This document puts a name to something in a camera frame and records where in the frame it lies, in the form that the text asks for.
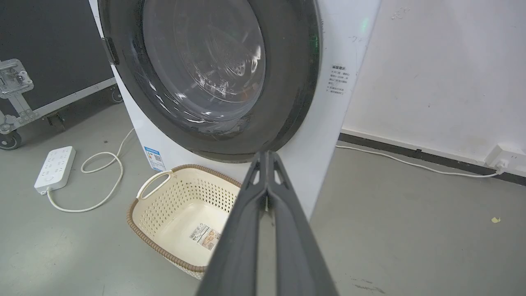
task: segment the wall outlet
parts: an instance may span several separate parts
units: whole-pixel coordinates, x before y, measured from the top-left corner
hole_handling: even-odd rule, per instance
[[[45,195],[48,189],[56,190],[66,186],[74,158],[75,149],[72,146],[51,150],[36,179],[36,191]]]
[[[514,170],[517,166],[526,164],[526,154],[521,149],[506,145],[497,144],[488,154],[485,160],[489,167],[497,168],[497,164],[504,163],[507,165],[506,170]]]

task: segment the front-load washing machine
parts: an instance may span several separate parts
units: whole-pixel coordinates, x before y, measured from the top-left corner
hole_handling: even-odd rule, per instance
[[[380,0],[91,0],[154,170],[280,155],[310,218]]]

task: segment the metal latch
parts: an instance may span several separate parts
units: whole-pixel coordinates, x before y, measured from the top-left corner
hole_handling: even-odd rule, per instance
[[[22,62],[12,58],[0,62],[0,97],[9,98],[32,90],[33,81],[25,70]]]

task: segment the power strip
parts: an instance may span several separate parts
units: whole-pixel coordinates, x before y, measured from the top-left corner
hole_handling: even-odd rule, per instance
[[[75,149],[72,146],[51,150],[36,179],[36,191],[46,195],[48,190],[57,190],[66,186],[74,158]]]

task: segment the basket label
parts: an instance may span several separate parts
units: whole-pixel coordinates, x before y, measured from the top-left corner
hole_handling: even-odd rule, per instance
[[[199,245],[212,250],[217,244],[221,234],[219,231],[209,227],[204,223],[200,223],[190,235],[190,238]]]
[[[151,167],[154,170],[159,172],[163,172],[166,170],[159,151],[150,149],[148,147],[144,147],[144,150],[146,151],[146,155],[148,155],[148,160],[150,161]]]

